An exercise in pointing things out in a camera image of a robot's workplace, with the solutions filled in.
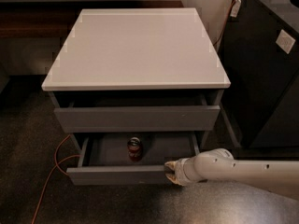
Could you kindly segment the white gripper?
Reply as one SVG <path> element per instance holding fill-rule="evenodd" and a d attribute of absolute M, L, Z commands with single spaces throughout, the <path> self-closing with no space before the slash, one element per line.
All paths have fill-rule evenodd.
<path fill-rule="evenodd" d="M 175 185 L 187 186 L 197 183 L 200 180 L 200 175 L 194 168 L 194 158 L 183 158 L 178 161 L 167 161 L 165 167 L 175 174 L 167 173 L 165 176 Z"/>

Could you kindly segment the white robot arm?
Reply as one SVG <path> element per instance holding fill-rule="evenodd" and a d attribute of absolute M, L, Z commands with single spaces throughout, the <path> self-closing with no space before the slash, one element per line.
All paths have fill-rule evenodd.
<path fill-rule="evenodd" d="M 227 149 L 217 148 L 164 165 L 171 170 L 166 177 L 180 186 L 202 181 L 234 181 L 299 199 L 298 161 L 236 160 Z"/>

